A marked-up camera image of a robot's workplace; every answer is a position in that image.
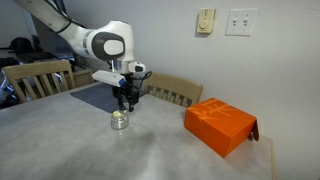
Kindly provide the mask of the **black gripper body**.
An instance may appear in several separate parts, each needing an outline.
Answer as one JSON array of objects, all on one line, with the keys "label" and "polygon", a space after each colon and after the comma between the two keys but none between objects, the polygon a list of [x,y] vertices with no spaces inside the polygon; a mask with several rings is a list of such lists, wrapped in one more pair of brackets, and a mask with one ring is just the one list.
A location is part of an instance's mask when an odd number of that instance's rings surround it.
[{"label": "black gripper body", "polygon": [[139,89],[133,85],[133,75],[127,74],[124,76],[126,83],[121,87],[112,87],[113,96],[117,99],[118,96],[126,98],[126,102],[137,104],[139,102]]}]

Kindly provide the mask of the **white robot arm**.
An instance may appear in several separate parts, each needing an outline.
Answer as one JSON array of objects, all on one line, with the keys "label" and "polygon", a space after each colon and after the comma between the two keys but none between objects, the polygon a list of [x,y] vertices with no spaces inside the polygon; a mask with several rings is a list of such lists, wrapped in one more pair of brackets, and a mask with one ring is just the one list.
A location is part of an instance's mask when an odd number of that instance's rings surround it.
[{"label": "white robot arm", "polygon": [[52,0],[14,0],[62,37],[73,51],[85,58],[111,62],[111,71],[98,70],[94,80],[112,86],[120,111],[132,112],[139,102],[139,89],[133,84],[134,73],[146,66],[134,58],[132,27],[123,21],[110,21],[98,29],[88,29],[60,10]]}]

